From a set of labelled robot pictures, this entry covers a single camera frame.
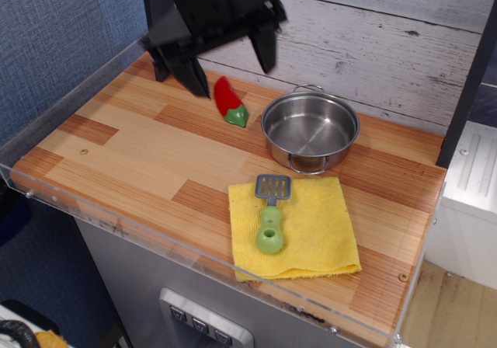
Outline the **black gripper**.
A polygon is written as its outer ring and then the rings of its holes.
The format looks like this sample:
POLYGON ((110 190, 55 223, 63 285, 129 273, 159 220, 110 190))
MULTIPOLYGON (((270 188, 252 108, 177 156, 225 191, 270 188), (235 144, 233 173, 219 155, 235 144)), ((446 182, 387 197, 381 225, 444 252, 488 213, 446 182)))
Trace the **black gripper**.
POLYGON ((149 31, 151 47, 158 48, 168 70, 193 95, 210 98, 195 56, 241 37, 251 40, 264 73, 275 68, 276 31, 287 18, 280 0, 172 1, 172 11, 149 31))

